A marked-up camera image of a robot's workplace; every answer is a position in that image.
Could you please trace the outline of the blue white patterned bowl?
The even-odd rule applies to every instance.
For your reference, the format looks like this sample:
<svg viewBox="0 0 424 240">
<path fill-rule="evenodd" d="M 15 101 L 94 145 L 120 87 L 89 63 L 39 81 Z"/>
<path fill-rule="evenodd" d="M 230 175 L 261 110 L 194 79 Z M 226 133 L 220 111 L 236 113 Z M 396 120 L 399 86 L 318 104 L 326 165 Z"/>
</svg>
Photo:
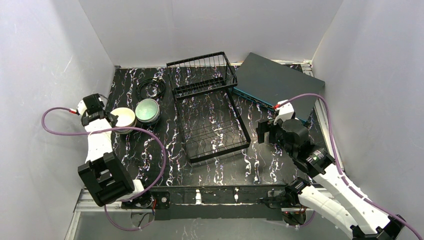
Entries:
<svg viewBox="0 0 424 240">
<path fill-rule="evenodd" d="M 134 126 L 116 126 L 113 128 L 113 132 L 120 135 L 127 135 L 133 131 Z"/>
</svg>

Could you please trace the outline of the black wire dish rack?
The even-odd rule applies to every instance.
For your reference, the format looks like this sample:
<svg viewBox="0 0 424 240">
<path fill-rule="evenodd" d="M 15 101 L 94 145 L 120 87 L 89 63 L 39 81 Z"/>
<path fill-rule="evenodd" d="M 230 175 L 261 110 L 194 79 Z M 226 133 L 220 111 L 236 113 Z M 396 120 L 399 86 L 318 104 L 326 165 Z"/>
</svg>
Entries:
<svg viewBox="0 0 424 240">
<path fill-rule="evenodd" d="M 168 62 L 166 69 L 191 164 L 250 146 L 250 134 L 232 95 L 238 79 L 223 51 Z"/>
</svg>

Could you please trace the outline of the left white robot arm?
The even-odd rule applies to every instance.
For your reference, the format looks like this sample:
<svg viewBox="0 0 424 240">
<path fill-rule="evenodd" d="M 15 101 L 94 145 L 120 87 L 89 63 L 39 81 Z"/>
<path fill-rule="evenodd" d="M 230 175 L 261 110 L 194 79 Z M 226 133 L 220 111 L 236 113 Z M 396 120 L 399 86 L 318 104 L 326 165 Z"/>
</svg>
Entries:
<svg viewBox="0 0 424 240">
<path fill-rule="evenodd" d="M 103 207 L 143 192 L 142 182 L 131 178 L 113 151 L 112 132 L 108 129 L 118 126 L 119 117 L 105 110 L 100 94 L 84 97 L 77 105 L 77 113 L 88 133 L 87 157 L 77 170 L 94 202 Z"/>
</svg>

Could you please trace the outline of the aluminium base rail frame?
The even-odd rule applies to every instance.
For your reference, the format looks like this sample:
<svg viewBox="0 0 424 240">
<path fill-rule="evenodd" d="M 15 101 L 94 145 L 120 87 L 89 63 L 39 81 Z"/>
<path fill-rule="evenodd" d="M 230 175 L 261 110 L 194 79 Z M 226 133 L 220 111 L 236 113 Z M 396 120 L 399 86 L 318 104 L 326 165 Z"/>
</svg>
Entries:
<svg viewBox="0 0 424 240">
<path fill-rule="evenodd" d="M 67 240 L 346 239 L 309 205 L 282 199 L 284 185 L 155 186 L 145 206 L 77 200 Z"/>
</svg>

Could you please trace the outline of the grey teal network switch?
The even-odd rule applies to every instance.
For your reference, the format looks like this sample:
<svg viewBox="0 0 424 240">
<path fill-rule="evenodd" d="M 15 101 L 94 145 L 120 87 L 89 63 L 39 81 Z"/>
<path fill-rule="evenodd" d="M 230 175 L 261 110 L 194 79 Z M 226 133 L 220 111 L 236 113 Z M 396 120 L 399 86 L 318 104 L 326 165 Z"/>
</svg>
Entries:
<svg viewBox="0 0 424 240">
<path fill-rule="evenodd" d="M 302 94 L 321 94 L 325 82 L 295 67 L 280 64 L 250 52 L 235 71 L 234 94 L 249 100 L 267 112 L 282 100 Z"/>
</svg>

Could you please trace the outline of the beige ceramic bowl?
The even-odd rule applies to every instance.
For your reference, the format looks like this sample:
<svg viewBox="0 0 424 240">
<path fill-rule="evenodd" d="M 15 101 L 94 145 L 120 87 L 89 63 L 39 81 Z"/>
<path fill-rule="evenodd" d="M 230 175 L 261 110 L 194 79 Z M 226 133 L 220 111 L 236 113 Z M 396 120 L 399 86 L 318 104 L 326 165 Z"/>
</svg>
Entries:
<svg viewBox="0 0 424 240">
<path fill-rule="evenodd" d="M 110 113 L 117 117 L 117 123 L 115 125 L 116 128 L 136 126 L 136 114 L 132 109 L 127 107 L 118 107 L 113 109 Z"/>
</svg>

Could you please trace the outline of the green lined ceramic bowl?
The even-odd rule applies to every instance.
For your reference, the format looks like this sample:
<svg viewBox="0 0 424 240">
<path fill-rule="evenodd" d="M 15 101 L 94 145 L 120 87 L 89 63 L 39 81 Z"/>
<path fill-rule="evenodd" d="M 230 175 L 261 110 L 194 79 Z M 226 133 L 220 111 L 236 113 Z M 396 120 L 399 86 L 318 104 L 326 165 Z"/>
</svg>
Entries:
<svg viewBox="0 0 424 240">
<path fill-rule="evenodd" d="M 142 124 L 153 124 L 160 118 L 160 115 L 160 105 L 152 98 L 143 99 L 136 105 L 135 116 Z"/>
</svg>

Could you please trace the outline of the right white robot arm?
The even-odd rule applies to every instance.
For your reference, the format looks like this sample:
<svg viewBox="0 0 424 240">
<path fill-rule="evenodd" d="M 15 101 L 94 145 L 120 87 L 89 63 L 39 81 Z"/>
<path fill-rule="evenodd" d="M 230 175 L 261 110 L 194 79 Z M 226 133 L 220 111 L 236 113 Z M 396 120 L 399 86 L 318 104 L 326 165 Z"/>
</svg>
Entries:
<svg viewBox="0 0 424 240">
<path fill-rule="evenodd" d="M 395 240 L 405 227 L 400 215 L 391 216 L 365 201 L 364 194 L 339 174 L 328 151 L 311 142 L 309 129 L 298 119 L 258 123 L 258 143 L 269 141 L 284 149 L 299 170 L 323 186 L 335 200 L 319 192 L 308 180 L 296 178 L 279 197 L 303 205 L 332 222 L 352 240 Z"/>
</svg>

